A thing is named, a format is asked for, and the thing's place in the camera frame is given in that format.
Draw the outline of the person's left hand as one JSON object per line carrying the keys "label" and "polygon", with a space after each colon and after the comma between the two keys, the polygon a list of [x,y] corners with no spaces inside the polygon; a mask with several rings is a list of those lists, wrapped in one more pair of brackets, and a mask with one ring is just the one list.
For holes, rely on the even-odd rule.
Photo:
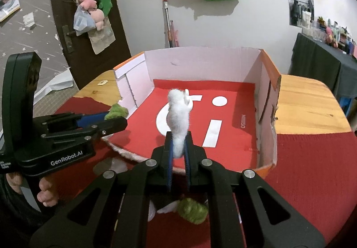
{"label": "person's left hand", "polygon": [[[22,176],[17,173],[6,174],[6,179],[10,187],[18,194],[22,195],[21,185],[23,182]],[[55,206],[58,203],[59,196],[56,191],[56,184],[52,175],[41,178],[39,181],[40,191],[37,194],[37,199],[46,207]]]}

